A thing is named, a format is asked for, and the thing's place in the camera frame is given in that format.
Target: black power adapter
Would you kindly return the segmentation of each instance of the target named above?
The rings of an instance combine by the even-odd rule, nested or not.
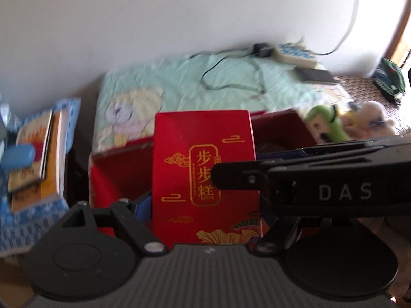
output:
[[[253,56],[257,56],[259,58],[268,58],[273,54],[273,47],[267,43],[260,43],[253,45]]]

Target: gray ribbed surface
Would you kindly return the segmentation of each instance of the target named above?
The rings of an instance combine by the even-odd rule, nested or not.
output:
[[[252,256],[244,246],[177,245],[165,257],[146,258],[124,286],[105,297],[80,303],[35,298],[27,308],[390,306],[386,296],[356,303],[317,298],[295,286],[276,260]]]

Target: stack of books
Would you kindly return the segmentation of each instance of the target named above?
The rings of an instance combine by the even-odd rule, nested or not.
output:
[[[32,144],[36,155],[30,167],[9,173],[13,213],[63,197],[68,123],[68,108],[50,110],[19,129],[16,144]]]

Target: woven mat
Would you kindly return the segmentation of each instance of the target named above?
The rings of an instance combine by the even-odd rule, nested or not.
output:
[[[380,91],[373,84],[372,79],[344,76],[339,76],[337,79],[355,102],[361,104],[362,102],[375,100],[383,104],[387,117],[395,121],[395,128],[398,134],[411,133],[411,98],[403,98],[402,104],[396,106],[389,103],[381,95]]]

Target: green plush toy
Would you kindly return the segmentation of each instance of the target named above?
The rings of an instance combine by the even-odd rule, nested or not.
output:
[[[311,128],[311,131],[314,132],[322,142],[351,140],[344,131],[335,105],[318,105],[313,107],[305,118],[305,121],[309,128]]]

